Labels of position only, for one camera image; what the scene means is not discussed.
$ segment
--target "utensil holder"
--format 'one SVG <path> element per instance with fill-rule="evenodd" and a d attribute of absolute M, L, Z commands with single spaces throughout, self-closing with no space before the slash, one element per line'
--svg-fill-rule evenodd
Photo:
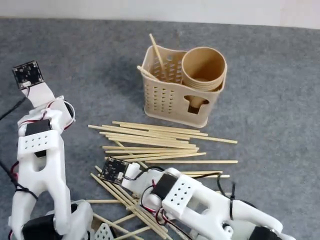
<path fill-rule="evenodd" d="M 159 45 L 157 47 L 164 63 L 167 81 L 153 46 L 150 46 L 146 51 L 142 68 L 158 80 L 142 74 L 145 114 L 196 128 L 204 127 L 219 94 L 225 87 L 227 69 L 222 83 L 214 91 L 197 90 L 183 85 L 182 59 L 187 52 Z M 201 99 L 199 108 L 191 106 L 193 98 Z"/>

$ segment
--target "white plastic bracket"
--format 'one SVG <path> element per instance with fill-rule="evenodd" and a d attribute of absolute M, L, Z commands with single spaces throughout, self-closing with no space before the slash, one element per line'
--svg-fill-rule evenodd
<path fill-rule="evenodd" d="M 230 233 L 222 227 L 223 223 L 230 221 L 230 200 L 177 170 L 168 172 L 178 179 L 162 201 L 165 211 L 209 240 L 230 240 Z M 207 209 L 203 213 L 196 212 L 188 206 L 191 200 L 198 201 Z M 277 219 L 240 200 L 233 202 L 233 217 L 268 226 L 278 233 L 283 229 Z"/>
<path fill-rule="evenodd" d="M 38 158 L 35 153 L 46 151 Z M 64 141 L 56 130 L 20 136 L 17 159 L 19 161 L 18 183 L 36 196 L 48 191 L 54 201 L 55 230 L 60 235 L 71 227 L 70 191 L 66 185 Z M 36 199 L 29 193 L 17 191 L 13 196 L 9 225 L 17 240 L 22 240 L 22 227 L 30 220 Z"/>
<path fill-rule="evenodd" d="M 94 235 L 94 240 L 114 240 L 110 227 L 102 223 Z"/>

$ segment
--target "red wire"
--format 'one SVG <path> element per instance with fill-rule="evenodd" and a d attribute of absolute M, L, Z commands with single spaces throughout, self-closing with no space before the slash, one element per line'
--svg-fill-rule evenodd
<path fill-rule="evenodd" d="M 15 177 L 15 179 L 17 179 L 18 180 L 18 173 L 16 173 L 15 172 L 15 168 L 17 167 L 19 165 L 19 161 L 16 161 L 13 165 L 12 165 L 12 167 L 11 167 L 11 169 L 10 169 L 10 173 Z"/>

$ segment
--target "robotic arm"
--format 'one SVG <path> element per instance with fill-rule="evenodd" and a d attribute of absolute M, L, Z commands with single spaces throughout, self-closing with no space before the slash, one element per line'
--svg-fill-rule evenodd
<path fill-rule="evenodd" d="M 126 162 L 110 158 L 101 177 L 139 196 L 141 206 L 156 217 L 161 211 L 165 213 L 162 217 L 187 225 L 194 239 L 295 240 L 282 233 L 283 225 L 277 219 L 240 200 L 232 202 L 231 220 L 229 198 L 175 168 L 141 171 L 137 163 L 120 165 Z M 205 209 L 198 211 L 200 205 Z"/>
<path fill-rule="evenodd" d="M 73 106 L 58 98 L 43 81 L 37 62 L 13 68 L 18 87 L 34 109 L 18 122 L 17 188 L 9 218 L 17 240 L 91 240 L 93 211 L 84 200 L 71 203 L 66 185 L 65 150 L 61 134 L 75 121 Z M 48 191 L 54 211 L 31 218 L 38 196 Z"/>

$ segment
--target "beige plastic caddy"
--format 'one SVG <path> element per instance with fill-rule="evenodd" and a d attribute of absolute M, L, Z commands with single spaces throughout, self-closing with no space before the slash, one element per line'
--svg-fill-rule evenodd
<path fill-rule="evenodd" d="M 150 46 L 142 68 L 144 112 L 153 118 L 196 128 L 204 127 L 226 83 L 227 63 L 209 47 L 180 51 L 156 46 L 163 61 L 162 71 L 155 49 Z"/>

